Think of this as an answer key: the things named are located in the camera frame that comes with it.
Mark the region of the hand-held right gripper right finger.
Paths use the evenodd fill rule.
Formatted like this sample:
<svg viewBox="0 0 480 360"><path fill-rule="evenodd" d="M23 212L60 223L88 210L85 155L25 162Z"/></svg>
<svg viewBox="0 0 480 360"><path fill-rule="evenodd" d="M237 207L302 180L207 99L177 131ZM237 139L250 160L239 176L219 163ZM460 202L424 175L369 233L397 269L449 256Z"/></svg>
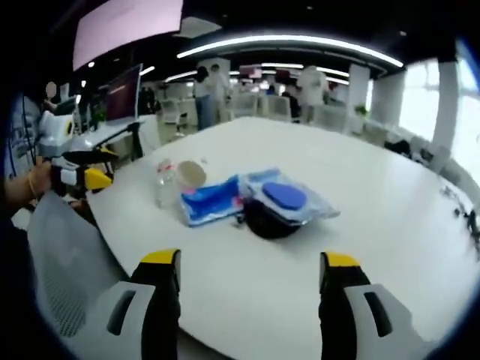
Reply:
<svg viewBox="0 0 480 360"><path fill-rule="evenodd" d="M351 256L320 254L319 295L322 359L425 358L410 310Z"/></svg>

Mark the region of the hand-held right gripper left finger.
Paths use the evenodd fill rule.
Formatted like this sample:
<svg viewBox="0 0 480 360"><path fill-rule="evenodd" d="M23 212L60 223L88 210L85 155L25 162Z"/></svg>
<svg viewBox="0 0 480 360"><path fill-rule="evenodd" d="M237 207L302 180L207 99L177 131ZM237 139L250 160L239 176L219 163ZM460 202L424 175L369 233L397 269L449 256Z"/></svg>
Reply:
<svg viewBox="0 0 480 360"><path fill-rule="evenodd" d="M73 338L79 359L177 359L181 251L144 256L89 309Z"/></svg>

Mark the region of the person's left hand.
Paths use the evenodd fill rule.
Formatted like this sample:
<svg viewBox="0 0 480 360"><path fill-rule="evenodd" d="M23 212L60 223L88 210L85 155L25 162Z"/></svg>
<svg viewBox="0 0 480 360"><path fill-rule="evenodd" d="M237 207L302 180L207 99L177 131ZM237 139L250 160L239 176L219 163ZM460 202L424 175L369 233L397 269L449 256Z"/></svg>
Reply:
<svg viewBox="0 0 480 360"><path fill-rule="evenodd" d="M49 161L41 156L36 157L35 165L28 174L31 192L35 198L41 197L51 188L51 169L52 165Z"/></svg>

